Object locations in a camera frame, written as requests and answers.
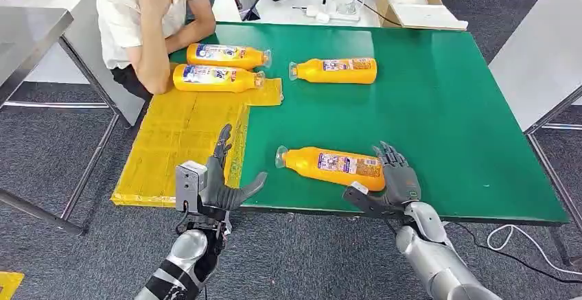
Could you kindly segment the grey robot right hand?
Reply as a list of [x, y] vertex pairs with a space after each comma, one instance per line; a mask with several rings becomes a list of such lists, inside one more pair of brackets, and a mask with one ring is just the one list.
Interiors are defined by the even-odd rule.
[[404, 206], [406, 203], [421, 199], [421, 188], [415, 170], [407, 159], [394, 147], [380, 141], [380, 147], [373, 149], [382, 163], [386, 201], [392, 206]]

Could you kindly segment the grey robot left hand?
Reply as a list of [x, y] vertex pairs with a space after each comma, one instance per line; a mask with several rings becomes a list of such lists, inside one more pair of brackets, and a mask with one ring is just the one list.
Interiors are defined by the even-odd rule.
[[228, 140], [231, 137], [232, 125], [226, 124], [220, 131], [213, 154], [207, 159], [208, 170], [206, 189], [201, 191], [202, 203], [224, 211], [232, 211], [251, 196], [260, 191], [266, 182], [268, 173], [260, 172], [252, 183], [242, 188], [233, 188], [225, 183], [224, 165], [226, 156], [231, 148]]

